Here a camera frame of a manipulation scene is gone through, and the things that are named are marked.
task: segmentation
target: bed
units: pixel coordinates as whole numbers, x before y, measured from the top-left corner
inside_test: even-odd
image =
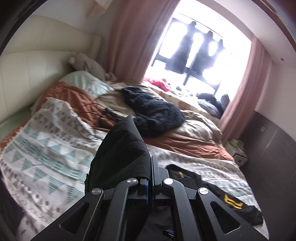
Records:
[[[100,43],[100,36],[48,17],[31,16],[0,57],[1,184],[7,198],[23,211],[14,227],[18,240],[30,240],[84,195],[90,163],[108,129],[115,125],[105,118],[98,121],[98,115],[105,108],[122,117],[135,115],[120,95],[131,84],[107,82],[114,91],[94,99],[85,90],[57,82],[73,71],[67,62],[73,53],[95,58]],[[136,86],[156,98],[180,102],[149,86]],[[29,106],[40,95],[31,116]],[[209,116],[188,103],[177,106],[186,124],[160,137],[144,138],[159,166],[176,164],[194,171],[260,209]],[[13,225],[13,220],[6,222]],[[265,221],[255,228],[268,238]]]

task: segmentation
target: nightstand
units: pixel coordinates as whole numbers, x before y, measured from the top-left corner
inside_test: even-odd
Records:
[[[247,162],[248,157],[240,148],[232,146],[229,142],[224,147],[238,166],[241,167]]]

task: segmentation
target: pillow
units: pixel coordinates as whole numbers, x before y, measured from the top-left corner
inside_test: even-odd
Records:
[[[222,109],[225,111],[226,107],[230,102],[228,94],[222,95],[220,102],[221,102]]]
[[[59,80],[66,82],[68,85],[77,86],[84,89],[91,97],[98,98],[100,95],[105,95],[114,91],[109,85],[92,76],[87,71],[75,71],[67,74]]]
[[[197,102],[200,105],[200,107],[203,108],[210,115],[212,115],[218,119],[221,118],[221,113],[219,112],[219,110],[217,109],[216,106],[212,105],[211,103],[207,102],[204,99],[198,99]]]

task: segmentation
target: silver screw head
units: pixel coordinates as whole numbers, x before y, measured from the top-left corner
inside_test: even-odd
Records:
[[[102,190],[101,190],[100,188],[94,188],[94,189],[91,191],[91,193],[92,193],[93,195],[99,195],[99,194],[101,194],[101,192],[102,192]]]
[[[166,178],[166,179],[163,180],[163,182],[164,182],[166,185],[171,185],[171,184],[174,182],[174,180],[171,179],[171,178]]]
[[[128,182],[128,184],[135,184],[135,183],[137,183],[138,182],[138,180],[137,179],[135,179],[135,178],[129,178],[128,180],[127,180],[127,182]]]
[[[198,191],[202,195],[207,195],[209,193],[209,190],[207,188],[200,188]]]

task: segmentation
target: dark wall panel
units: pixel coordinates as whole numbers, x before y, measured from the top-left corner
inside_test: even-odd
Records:
[[[296,220],[296,142],[257,112],[240,140],[249,158],[241,171],[262,209],[270,240],[296,240],[289,237]]]

